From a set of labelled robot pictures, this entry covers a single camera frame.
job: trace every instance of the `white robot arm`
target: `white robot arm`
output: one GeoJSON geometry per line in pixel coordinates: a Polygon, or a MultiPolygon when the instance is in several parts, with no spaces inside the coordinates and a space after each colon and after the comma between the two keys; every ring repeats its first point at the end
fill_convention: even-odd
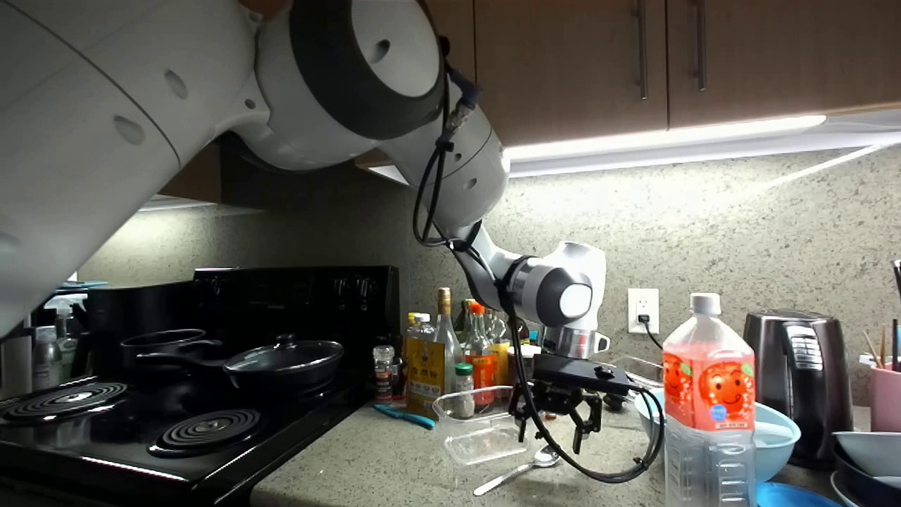
{"type": "Polygon", "coordinates": [[[233,0],[4,0],[0,34],[0,333],[236,133],[289,173],[381,150],[425,194],[441,165],[425,227],[474,292],[489,306],[510,292],[561,353],[592,353],[600,250],[494,244],[482,218],[508,185],[502,143],[413,0],[296,0],[263,26],[233,0]]]}

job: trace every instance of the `black stovetop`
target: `black stovetop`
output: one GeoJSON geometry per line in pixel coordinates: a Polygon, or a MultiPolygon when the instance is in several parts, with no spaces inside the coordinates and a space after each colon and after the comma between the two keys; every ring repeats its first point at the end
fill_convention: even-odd
{"type": "Polygon", "coordinates": [[[260,403],[222,387],[85,377],[0,405],[0,477],[82,502],[243,505],[251,485],[364,401],[348,381],[260,403]]]}

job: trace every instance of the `backsplash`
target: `backsplash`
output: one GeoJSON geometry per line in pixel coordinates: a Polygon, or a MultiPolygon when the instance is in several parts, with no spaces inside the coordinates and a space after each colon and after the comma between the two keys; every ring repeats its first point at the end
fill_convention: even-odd
{"type": "MultiPolygon", "coordinates": [[[[692,291],[715,291],[736,329],[748,309],[814,309],[841,320],[855,356],[865,334],[878,340],[901,315],[891,274],[901,257],[901,150],[820,168],[834,157],[512,180],[484,223],[498,244],[533,257],[561,239],[606,250],[600,329],[615,356],[654,358],[644,339],[626,333],[629,288],[661,291],[661,334],[689,315],[692,291]]],[[[439,284],[468,292],[448,250],[413,242],[412,189],[264,173],[239,189],[239,203],[256,203],[136,215],[82,278],[153,284],[188,278],[198,265],[398,265],[406,309],[430,309],[439,284]]]]}

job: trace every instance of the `granite countertop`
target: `granite countertop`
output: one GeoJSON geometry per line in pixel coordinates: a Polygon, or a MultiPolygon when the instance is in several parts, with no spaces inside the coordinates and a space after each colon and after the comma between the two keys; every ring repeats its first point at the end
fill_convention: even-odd
{"type": "MultiPolygon", "coordinates": [[[[570,451],[570,419],[555,419],[553,434],[570,451]]],[[[254,507],[288,505],[606,505],[606,507],[657,507],[661,505],[665,471],[661,457],[626,485],[600,485],[570,464],[530,471],[515,482],[475,499],[474,488],[524,464],[540,447],[526,439],[530,451],[484,464],[460,464],[446,447],[448,425],[425,432],[358,408],[318,442],[288,460],[278,471],[254,488],[254,507]]],[[[648,437],[639,418],[609,415],[600,434],[592,434],[578,461],[592,471],[616,474],[644,453],[648,437]]],[[[784,482],[831,495],[824,477],[785,467],[784,482]]]]}

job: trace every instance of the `electric kettle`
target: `electric kettle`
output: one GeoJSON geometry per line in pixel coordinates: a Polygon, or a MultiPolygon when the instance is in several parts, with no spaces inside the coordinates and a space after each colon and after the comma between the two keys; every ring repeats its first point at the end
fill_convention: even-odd
{"type": "Polygon", "coordinates": [[[834,467],[834,432],[850,432],[841,325],[817,313],[748,313],[743,339],[757,360],[757,401],[803,432],[792,464],[834,467]]]}

